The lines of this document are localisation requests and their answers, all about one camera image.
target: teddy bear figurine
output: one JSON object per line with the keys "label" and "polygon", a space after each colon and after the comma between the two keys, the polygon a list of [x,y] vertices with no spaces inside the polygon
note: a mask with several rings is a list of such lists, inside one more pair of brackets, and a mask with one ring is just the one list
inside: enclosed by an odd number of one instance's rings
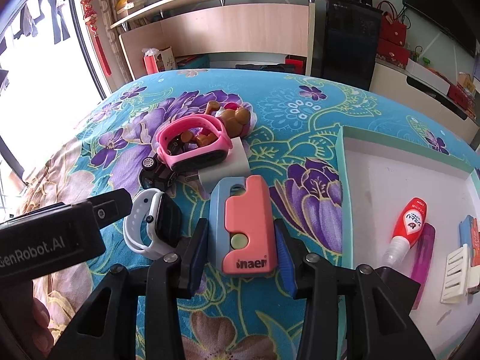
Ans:
{"label": "teddy bear figurine", "polygon": [[[230,138],[244,137],[250,127],[250,111],[245,107],[240,107],[236,103],[227,103],[221,106],[219,102],[211,100],[207,103],[205,109],[206,115],[211,115],[220,119]],[[191,131],[185,131],[181,135],[183,143],[196,143],[198,147],[207,146],[217,140],[217,137],[211,131],[203,128],[197,135]]]}

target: green button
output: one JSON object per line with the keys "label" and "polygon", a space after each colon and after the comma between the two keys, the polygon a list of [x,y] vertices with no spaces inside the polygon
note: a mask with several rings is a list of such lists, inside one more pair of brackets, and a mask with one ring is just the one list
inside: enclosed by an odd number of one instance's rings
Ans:
{"label": "green button", "polygon": [[233,249],[243,249],[248,244],[248,238],[245,234],[237,233],[232,236],[230,240],[230,245]]}

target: black toy car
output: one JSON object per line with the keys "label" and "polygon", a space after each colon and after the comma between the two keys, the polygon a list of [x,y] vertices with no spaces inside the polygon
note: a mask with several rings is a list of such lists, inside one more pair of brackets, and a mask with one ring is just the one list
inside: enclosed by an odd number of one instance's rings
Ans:
{"label": "black toy car", "polygon": [[[174,138],[169,144],[169,150],[172,155],[183,152],[183,143],[180,136]],[[171,170],[167,165],[159,160],[155,154],[153,157],[145,157],[142,161],[140,171],[140,185],[144,190],[148,188],[157,188],[160,191],[166,190],[175,182],[178,173]]]}

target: red gift bag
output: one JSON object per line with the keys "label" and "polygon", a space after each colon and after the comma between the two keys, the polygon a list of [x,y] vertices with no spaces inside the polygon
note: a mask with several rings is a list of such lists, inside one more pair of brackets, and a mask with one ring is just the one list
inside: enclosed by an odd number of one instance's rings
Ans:
{"label": "red gift bag", "polygon": [[380,39],[392,42],[401,47],[405,46],[405,39],[407,38],[407,26],[398,20],[398,13],[394,5],[387,1],[381,1],[377,9],[381,9],[382,4],[387,3],[392,13],[384,12],[382,14],[382,21],[380,23]]}

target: black watch face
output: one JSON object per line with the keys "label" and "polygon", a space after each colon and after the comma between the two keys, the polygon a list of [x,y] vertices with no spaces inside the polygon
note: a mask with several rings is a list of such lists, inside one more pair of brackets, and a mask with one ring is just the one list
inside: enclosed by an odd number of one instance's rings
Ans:
{"label": "black watch face", "polygon": [[155,233],[158,238],[176,247],[182,235],[182,212],[166,193],[160,197]]}
{"label": "black watch face", "polygon": [[193,172],[195,170],[211,167],[225,160],[227,151],[213,150],[209,153],[197,155],[178,161],[172,166],[172,170],[177,173]]}

